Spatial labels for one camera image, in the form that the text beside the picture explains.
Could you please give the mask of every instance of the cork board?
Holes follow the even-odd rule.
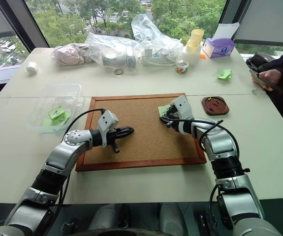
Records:
[[[159,120],[157,107],[169,104],[182,94],[93,97],[90,110],[108,109],[119,119],[117,127],[130,126],[135,131],[116,140],[120,153],[115,154],[110,146],[87,151],[79,157],[76,171],[205,164],[198,140],[167,128]],[[96,129],[100,116],[100,112],[89,113],[85,129]]]

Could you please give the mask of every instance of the plastic bag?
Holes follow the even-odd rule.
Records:
[[[170,38],[161,33],[145,15],[139,14],[132,19],[131,27],[136,41],[135,54],[143,65],[175,65],[182,53],[181,40]]]
[[[115,69],[136,68],[135,40],[89,32],[85,43],[89,45],[88,55],[99,64]]]
[[[84,43],[70,43],[54,48],[51,58],[57,65],[81,65],[93,60],[87,55],[89,46]]]

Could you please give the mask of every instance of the tissue box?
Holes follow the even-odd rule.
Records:
[[[207,38],[203,50],[209,58],[218,58],[231,55],[235,43],[229,38]]]

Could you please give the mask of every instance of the white table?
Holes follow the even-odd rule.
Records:
[[[39,58],[44,61],[47,60],[49,49],[38,49],[36,52],[36,54],[33,52],[27,60],[31,60],[31,58],[37,60],[37,62],[41,61]],[[241,58],[239,60],[241,62],[239,67],[247,72],[243,60]],[[217,61],[223,67],[228,67],[221,59]],[[216,61],[210,60],[209,63],[217,65]],[[233,66],[230,67],[233,71],[232,83],[226,86],[237,87],[238,89],[239,85],[242,86],[242,80],[235,79],[234,74],[240,74],[240,72],[234,73]],[[68,80],[63,79],[60,81],[61,83],[78,82],[82,84],[83,93],[86,94],[83,111],[87,110],[91,96],[123,95],[120,94],[120,92],[125,91],[122,87],[126,87],[123,81],[133,79],[128,75],[127,77],[123,75],[117,78],[113,74],[109,74],[110,76],[107,78],[103,68],[99,68],[101,74],[99,79],[105,80],[106,84],[110,83],[113,87],[104,86],[106,90],[103,90],[95,85],[97,90],[94,90],[86,81],[87,78],[84,78],[84,76],[88,74],[92,76],[94,72],[98,71],[98,67],[93,65],[92,68],[83,66],[81,68],[61,69],[51,64],[41,64],[40,70],[51,71],[51,73],[47,76],[43,74],[44,77],[37,75],[37,79],[28,77],[23,68],[24,65],[0,94],[0,203],[16,203],[20,199],[26,187],[34,181],[51,150],[61,140],[61,134],[40,134],[28,130],[26,127],[28,116],[37,101],[39,90],[48,83],[59,82],[58,76],[54,76],[55,70],[62,78],[64,76],[69,78]],[[212,71],[215,71],[215,69],[211,68],[209,72],[213,73]],[[208,71],[205,73],[207,78],[211,78]],[[224,119],[223,126],[228,128],[238,140],[241,162],[244,168],[251,169],[249,176],[258,197],[260,199],[283,198],[283,119],[269,97],[266,94],[247,92],[246,88],[248,90],[257,89],[261,92],[257,85],[246,81],[246,78],[250,81],[249,75],[245,75],[245,86],[239,90],[241,94],[233,91],[232,95],[225,95],[225,91],[229,91],[227,87],[219,85],[216,80],[213,80],[209,81],[209,91],[206,89],[202,95],[199,93],[198,95],[189,95],[190,91],[192,91],[192,94],[198,92],[196,86],[186,88],[184,85],[196,84],[194,83],[195,78],[190,77],[190,75],[189,73],[185,75],[187,77],[179,77],[171,69],[170,75],[165,75],[166,78],[155,75],[152,75],[151,78],[145,77],[142,87],[132,87],[131,91],[126,91],[125,95],[185,91],[188,94],[193,115],[196,118],[211,118],[204,113],[201,106],[203,94],[205,92],[208,92],[207,95],[223,94],[222,97],[226,100],[230,113],[213,118],[215,120]],[[135,83],[141,85],[142,83],[139,80],[143,76],[138,75],[137,77]],[[115,84],[113,80],[116,79],[121,82]],[[161,87],[156,90],[149,85],[158,84],[157,81],[165,83],[166,80],[181,81],[182,83],[174,83],[169,90],[166,87],[164,91],[161,90]],[[76,122],[74,128],[82,129],[85,120],[86,118],[83,118]],[[85,173],[73,171],[65,203],[207,201],[215,184],[214,179],[215,176],[209,162],[206,165],[162,166]]]

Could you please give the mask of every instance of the tape roll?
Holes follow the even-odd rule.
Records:
[[[27,65],[27,71],[30,73],[30,74],[35,74],[38,70],[38,66],[35,62],[33,61],[29,61],[28,62],[28,65]]]

